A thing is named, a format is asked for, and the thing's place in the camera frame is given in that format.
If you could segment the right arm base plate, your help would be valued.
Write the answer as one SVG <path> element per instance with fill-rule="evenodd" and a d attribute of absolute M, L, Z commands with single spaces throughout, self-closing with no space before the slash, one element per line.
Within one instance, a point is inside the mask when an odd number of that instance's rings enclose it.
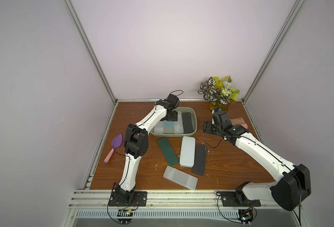
<path fill-rule="evenodd" d="M 249 200 L 242 192 L 220 191 L 216 195 L 220 196 L 223 207 L 261 207 L 259 200 Z"/>

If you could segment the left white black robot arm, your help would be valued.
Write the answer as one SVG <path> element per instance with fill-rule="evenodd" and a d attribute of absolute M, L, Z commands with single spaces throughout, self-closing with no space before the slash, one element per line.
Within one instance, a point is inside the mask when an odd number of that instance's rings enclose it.
<path fill-rule="evenodd" d="M 117 199 L 126 204 L 133 202 L 136 174 L 141 158 L 149 147 L 149 133 L 161 121 L 177 121 L 178 113 L 175 109 L 178 104 L 178 96 L 169 94 L 166 99 L 158 100 L 142 120 L 127 126 L 124 137 L 125 166 L 120 182 L 113 186 Z"/>

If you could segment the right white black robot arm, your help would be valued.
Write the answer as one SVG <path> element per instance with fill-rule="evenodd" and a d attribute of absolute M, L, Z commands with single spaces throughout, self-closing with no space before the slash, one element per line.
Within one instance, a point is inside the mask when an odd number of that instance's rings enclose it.
<path fill-rule="evenodd" d="M 240 124 L 233 125 L 226 112 L 212 114 L 205 121 L 203 133 L 218 135 L 244 151 L 259 163 L 274 179 L 271 183 L 246 182 L 236 188 L 239 201 L 274 201 L 287 211 L 293 211 L 311 195 L 311 175 L 303 164 L 295 165 L 274 153 Z"/>

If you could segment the teal silicone pencil case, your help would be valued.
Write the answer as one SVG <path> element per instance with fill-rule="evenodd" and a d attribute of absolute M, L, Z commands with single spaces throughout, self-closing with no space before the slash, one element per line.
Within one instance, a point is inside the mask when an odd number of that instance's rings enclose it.
<path fill-rule="evenodd" d="M 164 134 L 174 134 L 174 121 L 163 121 Z"/>

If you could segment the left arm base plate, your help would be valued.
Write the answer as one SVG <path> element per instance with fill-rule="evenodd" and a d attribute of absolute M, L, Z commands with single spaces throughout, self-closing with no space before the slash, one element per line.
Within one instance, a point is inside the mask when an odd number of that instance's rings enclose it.
<path fill-rule="evenodd" d="M 136 192 L 115 192 L 113 191 L 108 202 L 111 207 L 145 207 L 147 202 L 146 191 L 136 191 Z"/>

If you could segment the black pencil case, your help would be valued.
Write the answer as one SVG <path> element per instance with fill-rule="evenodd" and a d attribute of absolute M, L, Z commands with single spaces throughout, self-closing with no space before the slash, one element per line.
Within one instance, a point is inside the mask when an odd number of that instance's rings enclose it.
<path fill-rule="evenodd" d="M 185 134 L 193 133 L 192 116 L 190 112 L 182 113 L 183 130 Z"/>

